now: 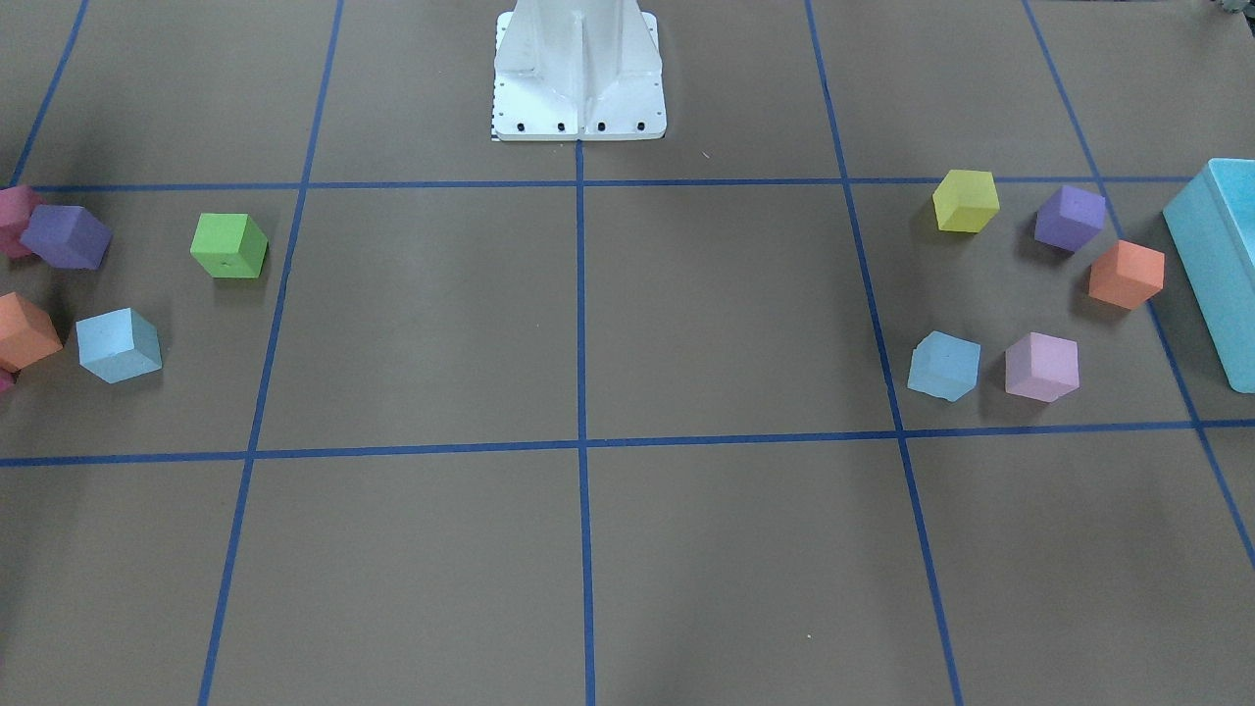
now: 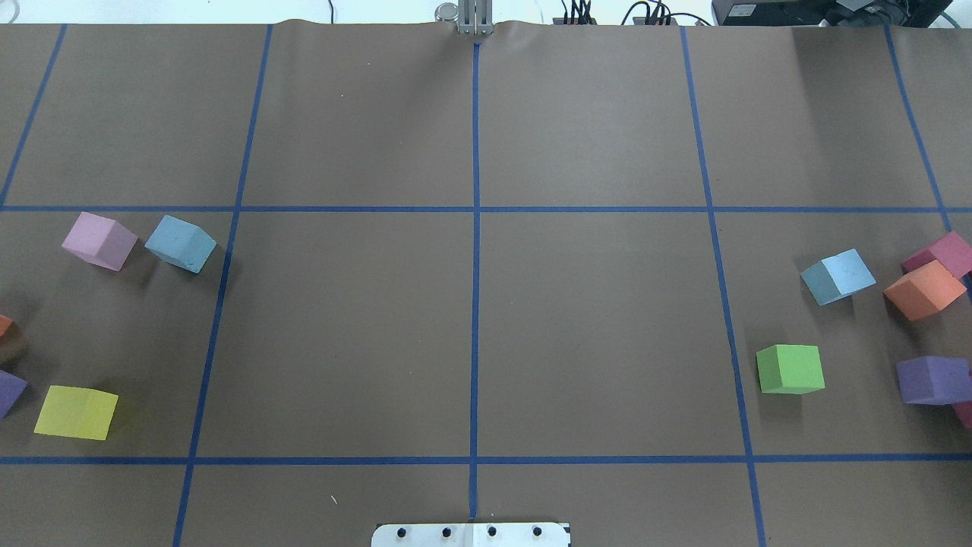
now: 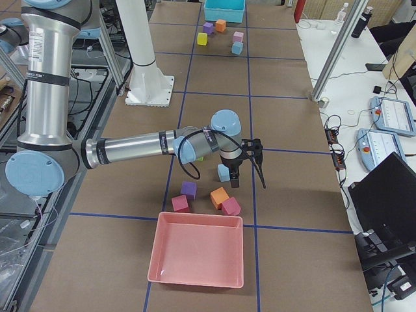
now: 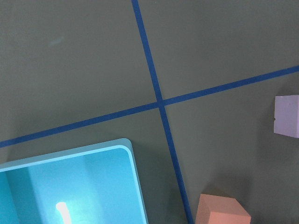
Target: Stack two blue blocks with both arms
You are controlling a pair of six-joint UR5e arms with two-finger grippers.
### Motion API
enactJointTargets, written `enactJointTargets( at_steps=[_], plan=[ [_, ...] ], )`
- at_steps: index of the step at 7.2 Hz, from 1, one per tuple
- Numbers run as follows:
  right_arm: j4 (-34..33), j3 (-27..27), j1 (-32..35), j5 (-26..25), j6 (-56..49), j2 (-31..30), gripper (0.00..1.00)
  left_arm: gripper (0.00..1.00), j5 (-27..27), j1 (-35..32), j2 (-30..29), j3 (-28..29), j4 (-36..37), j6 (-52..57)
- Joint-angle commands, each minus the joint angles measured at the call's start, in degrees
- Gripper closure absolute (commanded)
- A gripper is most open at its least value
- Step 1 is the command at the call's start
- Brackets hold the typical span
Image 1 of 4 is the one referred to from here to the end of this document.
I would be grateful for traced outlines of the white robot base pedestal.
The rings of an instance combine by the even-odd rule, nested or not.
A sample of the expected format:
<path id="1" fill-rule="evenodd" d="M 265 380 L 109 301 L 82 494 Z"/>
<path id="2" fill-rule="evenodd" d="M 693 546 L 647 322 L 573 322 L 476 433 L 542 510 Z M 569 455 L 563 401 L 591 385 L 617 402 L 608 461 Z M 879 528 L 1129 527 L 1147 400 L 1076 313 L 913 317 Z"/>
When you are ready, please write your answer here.
<path id="1" fill-rule="evenodd" d="M 494 139 L 665 135 L 659 24 L 639 3 L 520 1 L 496 19 L 494 40 Z"/>

